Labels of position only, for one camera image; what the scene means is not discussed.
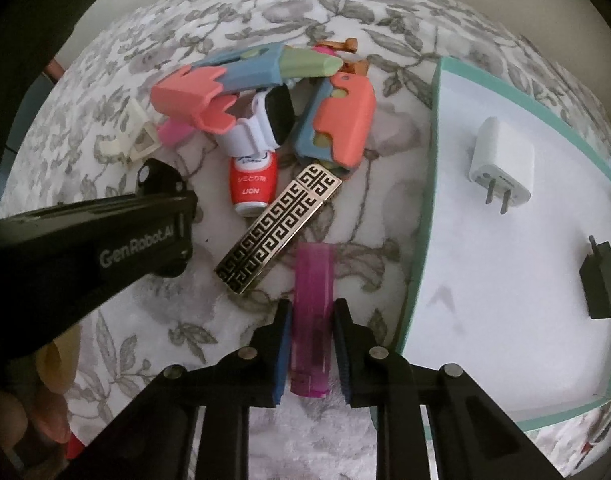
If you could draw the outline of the person's left hand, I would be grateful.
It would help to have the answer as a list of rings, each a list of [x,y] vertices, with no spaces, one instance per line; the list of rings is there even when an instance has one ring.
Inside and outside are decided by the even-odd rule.
[[[66,393],[82,341],[76,324],[40,350],[0,350],[0,479],[55,479],[72,436]]]

